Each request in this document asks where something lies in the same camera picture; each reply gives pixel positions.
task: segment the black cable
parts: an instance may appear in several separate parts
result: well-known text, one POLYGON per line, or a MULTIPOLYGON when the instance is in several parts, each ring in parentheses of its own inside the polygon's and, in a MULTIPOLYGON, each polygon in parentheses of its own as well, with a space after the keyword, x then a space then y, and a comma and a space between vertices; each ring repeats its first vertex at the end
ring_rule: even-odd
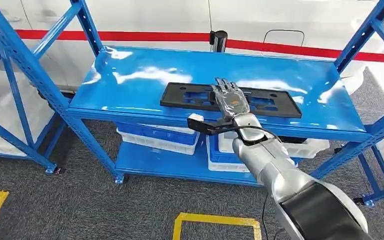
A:
POLYGON ((268 200, 268 192, 267 192, 267 194, 265 195, 264 204, 262 204, 262 215, 261 215, 262 227, 264 228, 264 231, 265 231, 265 237, 266 237, 267 240, 268 240, 267 227, 265 226, 265 221, 264 221, 265 204, 267 203, 267 200, 268 200))
POLYGON ((274 234, 274 238, 273 238, 273 240, 276 240, 277 239, 277 236, 279 235, 279 233, 281 233, 281 232, 284 232, 284 228, 282 228, 282 229, 279 229, 277 232, 276 232, 276 234, 274 234))
POLYGON ((218 129, 218 130, 215 130, 215 132, 217 134, 223 134, 223 133, 226 133, 226 132, 236 131, 236 130, 239 130, 239 129, 259 129, 259 130, 265 131, 265 132, 273 135, 279 142, 282 142, 280 140, 280 138, 277 135, 275 135, 272 131, 267 130, 267 129, 265 129, 263 127, 260 127, 260 126, 253 126, 253 125, 234 126, 234 127, 230 127, 230 128, 218 129))

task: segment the black plastic tray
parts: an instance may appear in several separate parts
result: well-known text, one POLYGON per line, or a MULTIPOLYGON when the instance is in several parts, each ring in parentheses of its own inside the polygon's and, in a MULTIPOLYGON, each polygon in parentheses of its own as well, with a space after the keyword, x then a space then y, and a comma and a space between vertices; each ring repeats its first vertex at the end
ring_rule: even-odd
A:
MULTIPOLYGON (((302 112, 287 91, 240 88, 248 100, 251 113, 261 116, 301 118, 302 112)), ((215 94, 208 84, 170 82, 162 95, 161 106, 219 111, 215 94)))

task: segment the red stripe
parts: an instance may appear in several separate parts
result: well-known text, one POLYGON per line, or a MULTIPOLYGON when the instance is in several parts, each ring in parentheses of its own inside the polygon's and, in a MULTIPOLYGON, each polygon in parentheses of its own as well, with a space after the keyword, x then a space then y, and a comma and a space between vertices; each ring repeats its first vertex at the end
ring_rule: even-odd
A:
MULTIPOLYGON (((22 39, 41 39, 46 30, 15 30, 22 39)), ((130 31, 100 31, 99 37, 103 41, 144 41, 144 42, 206 42, 209 40, 208 33, 192 32, 130 32, 130 31)), ((63 31, 58 40, 87 40, 83 31, 63 31)), ((291 46, 276 43, 262 43, 255 41, 242 41, 229 39, 228 48, 254 50, 262 52, 303 55, 322 58, 337 58, 341 50, 325 49, 306 46, 291 46)), ((383 62, 383 53, 359 52, 355 60, 383 62)))

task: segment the blue metal shelf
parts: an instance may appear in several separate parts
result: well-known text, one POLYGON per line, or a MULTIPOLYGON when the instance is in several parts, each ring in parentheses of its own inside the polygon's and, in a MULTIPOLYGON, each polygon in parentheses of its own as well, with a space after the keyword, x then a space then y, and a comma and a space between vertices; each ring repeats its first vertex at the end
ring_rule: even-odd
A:
MULTIPOLYGON (((186 126, 185 120, 190 113, 203 115, 210 121, 220 116, 216 112, 159 106, 163 90, 171 81, 208 84, 213 83, 214 77, 223 77, 244 87, 288 91, 300 107, 302 118, 258 116, 262 125, 283 136, 350 141, 339 153, 322 163, 312 173, 316 178, 326 176, 384 139, 384 117, 372 125, 363 125, 342 82, 338 80, 339 73, 374 32, 384 39, 384 0, 378 1, 335 62, 104 47, 85 0, 71 0, 71 3, 72 6, 40 41, 33 53, 0 12, 0 49, 4 50, 1 51, 4 53, 2 57, 11 57, 14 60, 55 111, 115 177, 116 183, 123 181, 125 172, 226 183, 250 183, 244 173, 208 171, 203 146, 198 147, 194 156, 183 156, 170 152, 158 155, 157 150, 123 143, 114 164, 81 120, 90 118, 181 127, 186 126), (59 92, 37 58, 75 15, 97 58, 70 103, 59 92)), ((5 136, 9 134, 4 129, 0 129, 0 133, 5 136)), ((12 140, 11 143, 16 147, 34 154, 16 139, 12 140)), ((37 162, 52 167, 44 158, 38 158, 37 162)), ((379 194, 374 198, 384 197, 384 190, 379 194)))
POLYGON ((122 173, 257 186, 250 173, 209 171, 206 145, 201 137, 194 155, 156 150, 123 142, 115 162, 122 173))
POLYGON ((24 107, 22 104, 21 96, 19 94, 18 85, 12 70, 12 66, 10 64, 10 61, 7 57, 2 58, 0 53, 0 60, 3 61, 3 65, 6 71, 6 75, 8 77, 9 86, 12 91, 12 95, 15 101, 15 105, 20 117, 21 125, 27 140, 27 145, 24 144, 22 141, 20 141, 17 137, 6 131, 4 128, 0 126, 0 136, 7 140, 9 143, 13 144, 20 150, 22 150, 24 153, 26 153, 26 156, 19 156, 19 155, 11 155, 11 154, 5 154, 0 153, 0 158, 10 158, 10 159, 23 159, 23 160, 33 160, 44 167, 46 167, 47 173, 52 173, 54 169, 56 168, 56 164, 50 162, 47 158, 49 157, 52 149, 55 147, 56 141, 58 140, 59 136, 62 133, 62 129, 65 126, 65 123, 62 123, 54 136, 52 137, 50 144, 48 145, 47 149, 45 150, 45 154, 42 156, 37 153, 37 149, 39 148, 40 144, 42 143, 44 137, 47 135, 53 121, 57 118, 57 114, 55 114, 49 123, 43 128, 42 132, 38 136, 37 140, 33 142, 31 132, 29 129, 28 121, 26 118, 26 114, 24 111, 24 107))
POLYGON ((242 87, 288 91, 302 118, 258 116, 279 135, 355 142, 370 137, 329 61, 105 46, 69 111, 96 120, 179 127, 187 127, 192 113, 216 121, 219 112, 159 104, 169 82, 212 84, 214 77, 242 87))

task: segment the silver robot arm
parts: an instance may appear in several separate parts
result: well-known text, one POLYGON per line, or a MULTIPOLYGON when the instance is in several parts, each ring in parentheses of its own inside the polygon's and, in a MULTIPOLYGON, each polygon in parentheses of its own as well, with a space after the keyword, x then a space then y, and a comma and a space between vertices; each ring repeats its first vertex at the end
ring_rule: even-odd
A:
MULTIPOLYGON (((277 220, 293 240, 370 240, 367 221, 338 187, 295 167, 280 139, 261 127, 234 82, 212 85, 225 125, 238 133, 233 150, 275 202, 277 220)), ((230 131, 188 119, 191 129, 208 135, 230 131)))

